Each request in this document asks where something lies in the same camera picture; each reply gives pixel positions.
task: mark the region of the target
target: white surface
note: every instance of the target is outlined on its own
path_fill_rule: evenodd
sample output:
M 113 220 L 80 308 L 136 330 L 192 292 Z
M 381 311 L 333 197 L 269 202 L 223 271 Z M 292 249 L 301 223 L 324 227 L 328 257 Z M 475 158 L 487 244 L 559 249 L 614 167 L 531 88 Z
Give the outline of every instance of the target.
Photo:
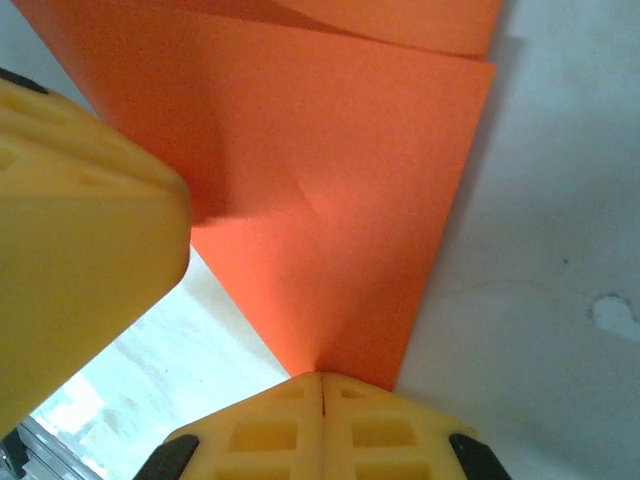
M 637 0 L 506 0 L 498 76 L 398 383 L 476 425 L 515 479 L 640 476 L 639 26 Z M 80 100 L 7 0 L 0 42 L 0 65 Z M 620 313 L 597 304 L 608 295 L 631 322 L 605 328 Z M 123 480 L 172 428 L 285 377 L 197 258 L 79 375 L 104 406 L 59 435 Z M 40 415 L 86 403 L 73 385 Z

